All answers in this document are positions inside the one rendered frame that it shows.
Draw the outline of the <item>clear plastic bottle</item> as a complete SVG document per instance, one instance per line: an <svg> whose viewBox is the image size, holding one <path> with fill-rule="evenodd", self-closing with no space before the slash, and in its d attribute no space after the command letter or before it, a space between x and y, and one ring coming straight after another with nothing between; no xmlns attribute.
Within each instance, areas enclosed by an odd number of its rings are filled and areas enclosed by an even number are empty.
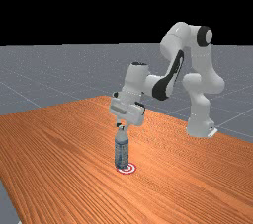
<svg viewBox="0 0 253 224"><path fill-rule="evenodd" d="M123 125L119 126L115 137L115 166L117 169L125 169L128 165L128 137Z"/></svg>

